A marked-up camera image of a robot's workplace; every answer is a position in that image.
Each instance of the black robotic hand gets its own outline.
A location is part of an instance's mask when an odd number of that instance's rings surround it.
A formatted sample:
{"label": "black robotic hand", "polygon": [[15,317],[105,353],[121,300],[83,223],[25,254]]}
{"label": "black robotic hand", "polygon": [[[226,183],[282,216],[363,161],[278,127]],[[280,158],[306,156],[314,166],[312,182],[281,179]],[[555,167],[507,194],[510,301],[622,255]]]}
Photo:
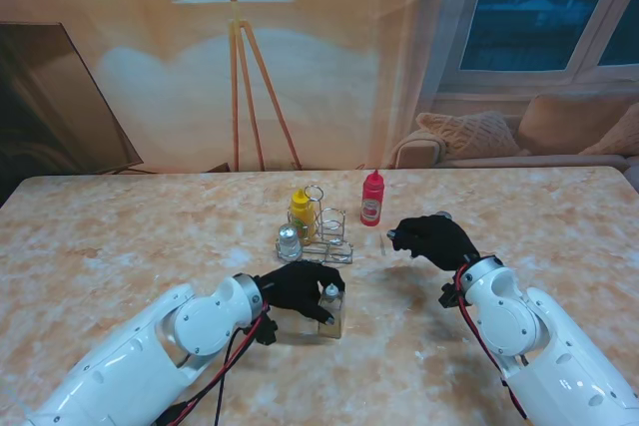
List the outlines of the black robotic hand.
{"label": "black robotic hand", "polygon": [[392,247],[395,251],[409,249],[413,258],[425,256],[444,271],[456,271],[479,258],[461,226],[442,214],[403,219],[394,231]]}
{"label": "black robotic hand", "polygon": [[256,277],[262,296],[271,306],[292,309],[307,318],[331,323],[332,315],[318,305],[318,282],[327,287],[331,283],[344,291],[345,283],[339,271],[315,261],[293,261],[262,277]]}

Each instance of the marble table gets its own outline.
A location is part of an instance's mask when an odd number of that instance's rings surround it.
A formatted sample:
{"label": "marble table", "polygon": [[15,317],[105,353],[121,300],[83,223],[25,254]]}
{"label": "marble table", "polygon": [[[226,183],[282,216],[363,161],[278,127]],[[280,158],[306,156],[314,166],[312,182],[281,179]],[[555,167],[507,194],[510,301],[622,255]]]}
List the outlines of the marble table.
{"label": "marble table", "polygon": [[[482,252],[552,294],[639,386],[639,196],[609,168],[384,173],[377,227],[358,221],[365,172],[38,178],[0,210],[0,375],[34,407],[114,325],[167,288],[213,291],[278,267],[290,194],[321,185],[347,210],[347,320],[319,341],[283,316],[281,341],[230,374],[224,424],[523,424],[456,310],[449,275],[395,252],[406,216],[445,210]],[[315,327],[300,320],[302,329]],[[204,374],[198,387],[214,373]],[[216,395],[186,422],[210,425]],[[1,424],[21,411],[0,395]]]}

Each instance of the knitted pillow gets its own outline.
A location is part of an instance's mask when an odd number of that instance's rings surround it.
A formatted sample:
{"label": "knitted pillow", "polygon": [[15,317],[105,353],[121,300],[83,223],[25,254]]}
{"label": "knitted pillow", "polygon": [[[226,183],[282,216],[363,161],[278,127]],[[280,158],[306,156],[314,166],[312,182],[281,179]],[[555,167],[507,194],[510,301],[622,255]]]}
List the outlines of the knitted pillow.
{"label": "knitted pillow", "polygon": [[419,114],[417,123],[446,143],[445,160],[491,159],[519,155],[519,147],[499,112],[451,117]]}
{"label": "knitted pillow", "polygon": [[639,104],[630,106],[602,139],[579,155],[639,155]]}

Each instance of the yellow mustard bottle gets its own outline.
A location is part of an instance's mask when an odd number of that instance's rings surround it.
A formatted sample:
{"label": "yellow mustard bottle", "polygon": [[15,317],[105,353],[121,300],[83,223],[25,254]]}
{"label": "yellow mustard bottle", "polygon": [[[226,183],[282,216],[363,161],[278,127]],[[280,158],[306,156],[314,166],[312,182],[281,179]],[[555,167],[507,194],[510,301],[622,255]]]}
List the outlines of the yellow mustard bottle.
{"label": "yellow mustard bottle", "polygon": [[310,238],[316,234],[316,215],[313,203],[302,189],[297,190],[291,197],[291,223],[295,225],[298,236],[304,244],[309,244]]}

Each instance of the salt shaker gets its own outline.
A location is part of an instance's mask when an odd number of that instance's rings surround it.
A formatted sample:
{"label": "salt shaker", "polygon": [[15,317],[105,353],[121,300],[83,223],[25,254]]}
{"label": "salt shaker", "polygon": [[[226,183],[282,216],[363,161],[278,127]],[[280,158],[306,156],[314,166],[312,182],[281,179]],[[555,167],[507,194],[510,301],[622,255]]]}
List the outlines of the salt shaker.
{"label": "salt shaker", "polygon": [[321,293],[319,306],[332,315],[332,322],[327,324],[318,323],[319,336],[326,336],[328,338],[335,339],[341,338],[341,332],[345,320],[344,295],[345,292],[339,291],[337,286],[332,283]]}
{"label": "salt shaker", "polygon": [[295,261],[302,256],[298,230],[291,224],[283,224],[278,232],[278,256],[285,261]]}

